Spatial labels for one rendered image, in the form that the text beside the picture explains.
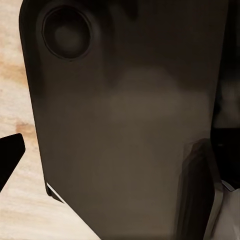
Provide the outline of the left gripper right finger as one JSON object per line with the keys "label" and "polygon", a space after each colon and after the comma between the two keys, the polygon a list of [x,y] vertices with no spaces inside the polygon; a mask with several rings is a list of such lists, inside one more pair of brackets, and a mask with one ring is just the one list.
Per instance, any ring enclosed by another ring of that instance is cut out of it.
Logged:
{"label": "left gripper right finger", "polygon": [[224,150],[240,172],[240,134],[229,133]]}

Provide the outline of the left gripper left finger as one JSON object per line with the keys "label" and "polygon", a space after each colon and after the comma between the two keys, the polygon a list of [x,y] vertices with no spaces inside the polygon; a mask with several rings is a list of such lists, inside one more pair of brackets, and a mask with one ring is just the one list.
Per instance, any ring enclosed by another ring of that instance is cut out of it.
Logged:
{"label": "left gripper left finger", "polygon": [[21,133],[0,138],[0,192],[25,152],[25,142]]}

